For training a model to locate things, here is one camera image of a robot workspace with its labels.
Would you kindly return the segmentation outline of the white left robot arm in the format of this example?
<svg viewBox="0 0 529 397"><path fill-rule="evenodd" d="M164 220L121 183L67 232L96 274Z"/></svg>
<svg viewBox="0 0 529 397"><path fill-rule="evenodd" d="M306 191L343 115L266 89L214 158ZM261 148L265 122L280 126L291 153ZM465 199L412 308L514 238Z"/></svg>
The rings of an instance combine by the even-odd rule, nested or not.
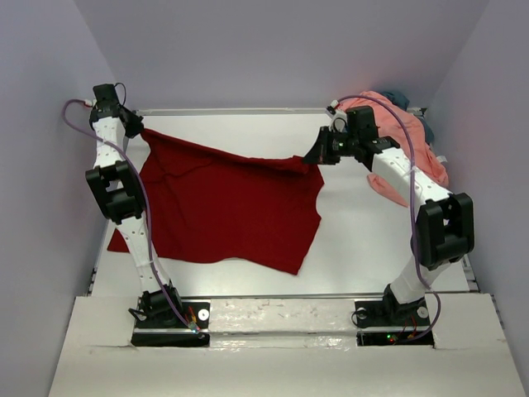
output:
<svg viewBox="0 0 529 397"><path fill-rule="evenodd" d="M96 160L85 177L102 215L126 243L140 280L138 308L130 313L153 328L178 323L186 327L179 293L155 253L145 186L122 146L123 137L143 130L142 118L120 102L114 84L96 85L93 93L89 125L97 142Z"/></svg>

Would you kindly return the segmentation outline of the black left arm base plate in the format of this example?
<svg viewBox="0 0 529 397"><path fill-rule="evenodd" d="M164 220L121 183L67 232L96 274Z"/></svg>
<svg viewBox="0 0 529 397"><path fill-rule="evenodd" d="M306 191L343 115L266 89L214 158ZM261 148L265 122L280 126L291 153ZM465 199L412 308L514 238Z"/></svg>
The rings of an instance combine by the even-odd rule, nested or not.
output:
<svg viewBox="0 0 529 397"><path fill-rule="evenodd" d="M211 301L184 299L182 322L172 309L147 318L138 309L129 309L135 319L131 344L135 347L208 347Z"/></svg>

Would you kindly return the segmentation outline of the red t shirt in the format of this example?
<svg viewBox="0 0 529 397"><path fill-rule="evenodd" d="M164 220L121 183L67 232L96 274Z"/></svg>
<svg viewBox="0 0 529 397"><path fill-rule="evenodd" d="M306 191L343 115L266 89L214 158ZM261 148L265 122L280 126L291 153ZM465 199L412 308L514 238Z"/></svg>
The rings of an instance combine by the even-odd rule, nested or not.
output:
<svg viewBox="0 0 529 397"><path fill-rule="evenodd" d="M141 168L158 256L208 264L242 259L296 275L317 234L324 181L301 157L260 159L151 129Z"/></svg>

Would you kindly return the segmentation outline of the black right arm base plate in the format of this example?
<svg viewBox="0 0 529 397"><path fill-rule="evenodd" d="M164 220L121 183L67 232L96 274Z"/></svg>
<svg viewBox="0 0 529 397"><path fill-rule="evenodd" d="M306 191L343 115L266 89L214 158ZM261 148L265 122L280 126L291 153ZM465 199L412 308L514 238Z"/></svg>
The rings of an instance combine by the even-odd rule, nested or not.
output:
<svg viewBox="0 0 529 397"><path fill-rule="evenodd" d="M390 313L382 300L355 301L351 322L359 347L435 345L432 331L418 338L431 326L425 299L400 313Z"/></svg>

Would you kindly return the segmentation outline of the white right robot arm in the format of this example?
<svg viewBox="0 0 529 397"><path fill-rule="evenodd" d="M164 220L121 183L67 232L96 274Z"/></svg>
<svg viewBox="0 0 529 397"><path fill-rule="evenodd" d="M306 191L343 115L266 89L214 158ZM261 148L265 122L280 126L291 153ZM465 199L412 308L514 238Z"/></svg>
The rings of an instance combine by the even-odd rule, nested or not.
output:
<svg viewBox="0 0 529 397"><path fill-rule="evenodd" d="M304 163L336 165L352 157L397 190L410 209L410 261L382 299L355 306L352 320L362 329L402 327L412 318L428 324L426 293L443 271L474 249L473 200L440 186L417 167L411 149L382 136L372 107L342 111L333 103L326 111L331 123L320 128Z"/></svg>

